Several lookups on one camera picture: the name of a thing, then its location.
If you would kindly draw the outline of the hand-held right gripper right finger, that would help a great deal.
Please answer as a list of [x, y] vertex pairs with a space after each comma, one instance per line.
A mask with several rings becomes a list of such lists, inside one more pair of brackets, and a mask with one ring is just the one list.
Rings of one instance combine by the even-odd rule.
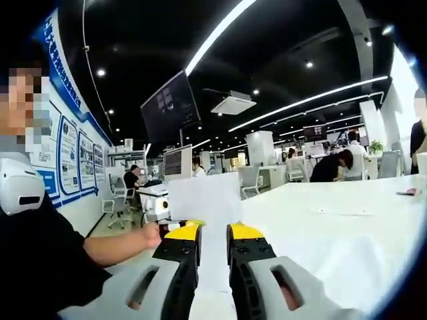
[[324, 284], [264, 235], [242, 223], [227, 226], [230, 287], [238, 319], [365, 319], [326, 295]]

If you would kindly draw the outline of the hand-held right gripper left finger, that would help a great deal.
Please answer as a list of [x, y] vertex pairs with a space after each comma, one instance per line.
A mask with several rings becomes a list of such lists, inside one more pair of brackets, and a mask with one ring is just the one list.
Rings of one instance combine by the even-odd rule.
[[202, 224], [187, 221], [165, 235], [153, 255], [122, 267], [102, 294], [62, 319], [188, 319], [198, 285]]

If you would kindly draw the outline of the person's left hand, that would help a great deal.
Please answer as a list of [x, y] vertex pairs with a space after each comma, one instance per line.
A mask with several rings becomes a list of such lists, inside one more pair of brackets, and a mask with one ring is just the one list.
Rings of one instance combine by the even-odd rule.
[[154, 249], [161, 243], [160, 227], [157, 223], [147, 223], [141, 232], [147, 249]]

